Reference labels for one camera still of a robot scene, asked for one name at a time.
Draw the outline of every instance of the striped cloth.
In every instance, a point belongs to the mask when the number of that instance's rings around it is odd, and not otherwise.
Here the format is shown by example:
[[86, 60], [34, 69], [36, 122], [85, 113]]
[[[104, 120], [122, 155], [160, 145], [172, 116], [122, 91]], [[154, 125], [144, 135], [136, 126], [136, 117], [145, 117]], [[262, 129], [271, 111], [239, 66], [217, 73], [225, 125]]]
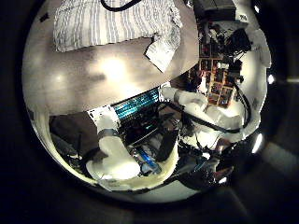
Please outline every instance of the striped cloth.
[[[106, 3], [120, 7], [130, 1]], [[106, 10], [100, 0], [64, 0], [55, 14], [53, 34], [60, 52], [154, 37], [146, 55], [164, 72], [179, 46], [181, 26], [173, 0], [143, 0], [121, 12]]]

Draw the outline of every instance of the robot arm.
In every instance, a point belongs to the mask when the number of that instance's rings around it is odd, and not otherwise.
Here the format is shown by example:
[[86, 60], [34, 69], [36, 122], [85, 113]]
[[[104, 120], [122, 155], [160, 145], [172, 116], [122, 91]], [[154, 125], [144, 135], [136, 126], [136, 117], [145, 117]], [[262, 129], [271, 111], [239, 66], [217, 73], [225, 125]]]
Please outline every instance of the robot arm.
[[100, 149], [107, 155], [102, 160], [88, 161], [87, 170], [93, 178], [129, 179], [140, 172], [138, 163], [130, 156], [117, 131], [117, 123], [108, 115], [96, 122]]
[[[216, 106], [210, 106], [206, 112], [204, 112], [207, 106], [207, 98], [202, 94], [180, 91], [169, 87], [161, 88], [161, 93], [165, 99], [184, 105], [184, 112], [187, 114], [211, 124], [216, 124], [227, 130], [240, 129], [238, 133], [221, 133], [221, 138], [228, 139], [232, 143], [247, 138], [258, 128], [261, 122], [259, 111], [251, 109], [249, 124], [245, 128], [242, 128], [240, 116], [229, 118], [218, 110]], [[210, 133], [213, 135], [219, 134], [218, 131], [215, 131], [205, 125], [201, 125], [194, 121], [192, 123], [196, 127], [197, 132]]]

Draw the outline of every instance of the black cable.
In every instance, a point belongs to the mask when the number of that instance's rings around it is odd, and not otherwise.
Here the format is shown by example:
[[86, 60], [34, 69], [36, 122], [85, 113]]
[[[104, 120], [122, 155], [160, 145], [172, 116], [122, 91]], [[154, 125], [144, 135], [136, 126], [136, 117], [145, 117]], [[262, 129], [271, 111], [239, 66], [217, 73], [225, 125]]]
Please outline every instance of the black cable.
[[105, 9], [107, 9], [109, 11], [113, 11], [113, 12], [119, 12], [119, 11], [124, 11], [124, 10], [128, 9], [129, 7], [136, 5], [137, 3], [141, 2], [141, 1], [142, 0], [132, 0], [131, 2], [125, 4], [121, 7], [110, 7], [109, 5], [107, 5], [105, 0], [101, 0], [101, 3]]

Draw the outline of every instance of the dark equipment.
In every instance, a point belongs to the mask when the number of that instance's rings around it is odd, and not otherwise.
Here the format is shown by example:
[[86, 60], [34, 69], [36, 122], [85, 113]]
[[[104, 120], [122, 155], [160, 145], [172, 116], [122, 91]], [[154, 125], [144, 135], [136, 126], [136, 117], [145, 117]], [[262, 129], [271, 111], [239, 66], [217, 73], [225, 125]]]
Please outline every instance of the dark equipment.
[[198, 19], [235, 20], [235, 4], [232, 0], [193, 0], [193, 9]]
[[237, 56], [251, 50], [251, 43], [244, 29], [238, 29], [227, 38], [223, 48], [223, 54], [227, 56]]

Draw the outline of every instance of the ceiling light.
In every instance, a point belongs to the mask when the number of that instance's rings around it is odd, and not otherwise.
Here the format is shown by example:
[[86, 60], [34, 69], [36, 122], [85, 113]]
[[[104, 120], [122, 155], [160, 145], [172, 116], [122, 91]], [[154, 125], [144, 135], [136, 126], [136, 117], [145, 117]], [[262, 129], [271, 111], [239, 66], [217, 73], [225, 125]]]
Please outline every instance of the ceiling light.
[[262, 140], [263, 140], [263, 135], [261, 133], [259, 133], [257, 138], [256, 138], [254, 147], [251, 151], [252, 153], [256, 153], [259, 150], [259, 148], [261, 146], [261, 143], [262, 143]]
[[254, 6], [254, 10], [259, 13], [260, 12], [260, 9], [257, 7], [257, 6]]
[[271, 85], [271, 84], [273, 84], [273, 82], [275, 82], [275, 78], [272, 75], [270, 75], [268, 77], [268, 83]]
[[227, 181], [227, 178], [224, 177], [223, 179], [221, 179], [221, 180], [219, 181], [219, 183], [220, 183], [220, 184], [223, 184], [223, 183], [225, 183], [226, 181]]

